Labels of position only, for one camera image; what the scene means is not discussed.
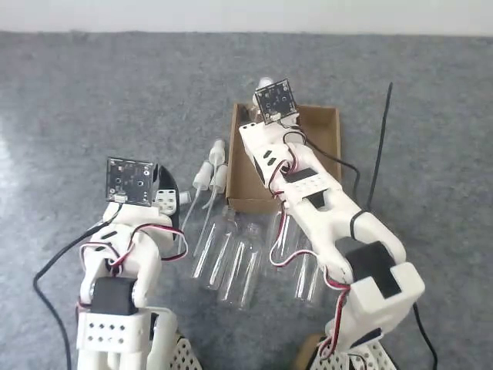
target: perforated plate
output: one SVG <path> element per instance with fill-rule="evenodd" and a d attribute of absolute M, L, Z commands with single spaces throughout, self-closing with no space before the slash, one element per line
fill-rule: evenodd
<path fill-rule="evenodd" d="M 351 354 L 359 355 L 361 358 L 336 351 L 327 360 L 322 361 L 317 354 L 310 370 L 350 370 L 350 361 L 356 370 L 364 370 L 364 362 L 366 362 L 367 370 L 397 370 L 384 347 L 378 341 L 371 345 L 355 348 Z"/>
<path fill-rule="evenodd" d="M 181 338 L 176 343 L 173 351 L 172 361 L 169 363 L 169 368 L 172 370 L 202 370 L 197 357 L 192 350 L 192 345 L 186 338 Z"/>

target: gray carpet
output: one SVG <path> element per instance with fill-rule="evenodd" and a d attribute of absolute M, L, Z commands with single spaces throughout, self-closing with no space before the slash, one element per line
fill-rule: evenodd
<path fill-rule="evenodd" d="M 0 33 L 0 368 L 64 368 L 32 276 L 101 216 L 106 156 L 159 160 L 189 187 L 213 139 L 228 138 L 233 102 L 250 101 L 264 75 L 289 77 L 299 103 L 340 108 L 360 197 L 394 81 L 375 213 L 427 285 L 421 315 L 441 368 L 490 368 L 492 60 L 491 39 Z M 311 311 L 272 281 L 250 311 L 218 308 L 186 278 L 187 263 L 165 265 L 154 303 L 179 315 L 206 369 L 287 368 L 332 316 L 334 293 Z M 74 251 L 42 282 L 72 348 L 81 279 Z M 383 343 L 402 369 L 431 368 L 411 316 Z"/>

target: black cable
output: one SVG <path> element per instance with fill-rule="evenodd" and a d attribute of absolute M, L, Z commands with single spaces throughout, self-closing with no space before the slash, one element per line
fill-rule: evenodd
<path fill-rule="evenodd" d="M 45 306 L 49 309 L 50 313 L 52 314 L 53 318 L 56 320 L 57 325 L 59 326 L 59 329 L 62 333 L 63 337 L 63 345 L 65 346 L 65 358 L 67 361 L 67 370 L 72 370 L 72 356 L 70 354 L 70 341 L 69 341 L 69 336 L 67 335 L 67 330 L 65 329 L 65 325 L 63 324 L 62 319 L 60 318 L 59 313 L 53 307 L 52 302 L 49 301 L 49 299 L 45 296 L 45 294 L 41 291 L 41 289 L 38 286 L 39 279 L 45 275 L 50 268 L 58 261 L 65 253 L 70 251 L 74 246 L 76 246 L 78 243 L 86 239 L 87 237 L 90 237 L 103 229 L 104 227 L 108 226 L 115 220 L 116 216 L 122 209 L 122 204 L 119 205 L 118 210 L 115 212 L 115 214 L 107 221 L 102 222 L 98 225 L 95 225 L 94 227 L 91 227 L 89 230 L 87 230 L 84 234 L 82 234 L 80 237 L 75 239 L 74 241 L 70 242 L 68 245 L 64 246 L 55 256 L 52 257 L 48 261 L 48 263 L 40 270 L 38 273 L 34 276 L 34 279 L 32 279 L 32 286 L 36 292 L 36 294 L 39 296 L 39 298 L 43 301 Z"/>
<path fill-rule="evenodd" d="M 373 176 L 371 179 L 371 185 L 370 185 L 370 191 L 368 192 L 368 198 L 367 202 L 365 205 L 365 208 L 358 213 L 356 213 L 353 218 L 351 218 L 349 228 L 350 228 L 350 233 L 351 237 L 354 238 L 354 221 L 364 214 L 365 212 L 371 212 L 371 201 L 373 200 L 373 194 L 375 191 L 375 187 L 377 185 L 377 178 L 378 178 L 378 170 L 380 169 L 380 161 L 382 158 L 382 150 L 384 148 L 384 138 L 385 138 L 385 130 L 387 129 L 387 115 L 388 115 L 388 110 L 391 106 L 391 95 L 392 95 L 392 86 L 394 84 L 391 82 L 388 85 L 388 90 L 387 90 L 387 99 L 385 101 L 385 109 L 384 109 L 384 115 L 382 116 L 382 125 L 380 128 L 380 143 L 378 144 L 378 151 L 377 151 L 377 158 L 375 159 L 375 167 L 373 170 Z"/>
<path fill-rule="evenodd" d="M 373 172 L 373 178 L 371 180 L 371 186 L 370 186 L 370 192 L 368 194 L 367 202 L 366 202 L 366 211 L 371 212 L 371 201 L 373 200 L 373 195 L 375 191 L 375 187 L 377 184 L 377 178 L 378 178 L 378 170 L 380 168 L 380 161 L 382 157 L 382 149 L 384 148 L 384 137 L 385 137 L 385 130 L 387 128 L 387 115 L 388 115 L 388 110 L 391 105 L 391 95 L 392 95 L 392 87 L 393 83 L 389 83 L 388 85 L 388 90 L 387 90 L 387 99 L 385 101 L 385 109 L 384 109 L 384 115 L 382 117 L 382 125 L 381 125 L 381 130 L 380 130 L 380 143 L 378 145 L 378 152 L 377 152 L 377 159 L 375 160 L 375 167 L 374 167 L 374 172 Z M 353 218 L 351 219 L 351 223 L 353 224 L 354 227 L 354 221 L 361 215 L 363 212 L 359 212 L 358 214 L 355 214 Z M 351 236 L 354 238 L 354 232 L 351 231 Z M 414 316 L 416 317 L 416 322 L 418 323 L 419 331 L 421 333 L 421 336 L 423 337 L 424 341 L 426 341 L 426 344 L 428 345 L 428 348 L 431 351 L 431 354 L 433 355 L 433 370 L 436 370 L 438 367 L 438 355 L 437 352 L 435 351 L 430 338 L 426 334 L 426 331 L 424 330 L 423 323 L 421 322 L 421 318 L 419 315 L 419 310 L 418 310 L 418 304 L 414 303 L 413 304 L 413 311 L 414 311 Z"/>
<path fill-rule="evenodd" d="M 361 176 L 359 169 L 356 168 L 355 166 L 353 166 L 351 163 L 340 160 L 339 158 L 332 156 L 331 154 L 325 152 L 320 147 L 318 147 L 317 144 L 315 144 L 313 141 L 308 139 L 308 137 L 307 137 L 307 143 L 312 148 L 314 148 L 318 153 L 322 154 L 323 156 L 327 157 L 328 159 L 333 160 L 336 163 L 342 164 L 343 166 L 346 166 L 347 168 L 350 168 L 354 171 L 354 173 L 356 174 L 356 177 L 354 178 L 352 195 L 353 195 L 354 202 L 357 204 L 357 185 L 360 183 L 360 176 Z"/>
<path fill-rule="evenodd" d="M 366 204 L 366 210 L 368 212 L 371 212 L 371 201 L 373 200 L 375 186 L 377 185 L 378 170 L 380 168 L 380 161 L 382 158 L 382 149 L 384 148 L 385 130 L 387 127 L 387 115 L 388 115 L 388 110 L 391 106 L 392 86 L 394 86 L 392 82 L 388 84 L 387 100 L 385 101 L 385 110 L 384 110 L 384 115 L 382 116 L 382 126 L 380 129 L 380 143 L 378 144 L 377 159 L 375 160 L 373 178 L 371 179 L 370 192 L 368 193 L 367 204 Z"/>
<path fill-rule="evenodd" d="M 424 330 L 423 323 L 421 322 L 421 317 L 419 315 L 419 310 L 418 310 L 418 304 L 414 303 L 413 304 L 413 311 L 414 311 L 414 317 L 416 318 L 416 323 L 418 324 L 419 327 L 419 332 L 421 333 L 421 336 L 423 337 L 424 341 L 426 341 L 426 344 L 428 348 L 431 351 L 431 354 L 433 355 L 433 370 L 437 370 L 438 368 L 438 355 L 437 352 L 435 351 L 430 338 L 426 334 L 426 331 Z"/>

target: white bottle cap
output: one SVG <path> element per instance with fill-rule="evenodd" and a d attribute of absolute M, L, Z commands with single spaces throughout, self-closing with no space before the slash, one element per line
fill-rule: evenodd
<path fill-rule="evenodd" d="M 224 146 L 224 140 L 218 139 L 214 142 L 213 148 L 209 152 L 209 162 L 211 162 L 216 167 L 223 164 L 224 160 L 226 159 Z"/>
<path fill-rule="evenodd" d="M 228 177 L 228 166 L 223 164 L 217 169 L 216 178 L 210 181 L 209 189 L 216 189 L 216 193 L 222 194 L 226 189 L 226 179 Z"/>
<path fill-rule="evenodd" d="M 210 177 L 213 173 L 213 165 L 208 161 L 204 160 L 199 172 L 195 175 L 193 179 L 193 187 L 197 190 L 207 190 L 209 188 Z"/>
<path fill-rule="evenodd" d="M 184 204 L 188 204 L 192 201 L 192 197 L 190 196 L 189 191 L 182 191 L 179 193 L 179 205 L 182 206 Z"/>

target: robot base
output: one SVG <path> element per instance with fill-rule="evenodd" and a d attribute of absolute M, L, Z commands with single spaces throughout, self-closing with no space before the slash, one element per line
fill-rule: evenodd
<path fill-rule="evenodd" d="M 398 370 L 379 341 L 354 348 L 350 355 L 334 353 L 327 360 L 320 360 L 317 343 L 321 335 L 311 335 L 303 344 L 294 361 L 295 370 Z"/>
<path fill-rule="evenodd" d="M 202 370 L 188 339 L 181 337 L 176 343 L 169 368 L 171 370 Z"/>

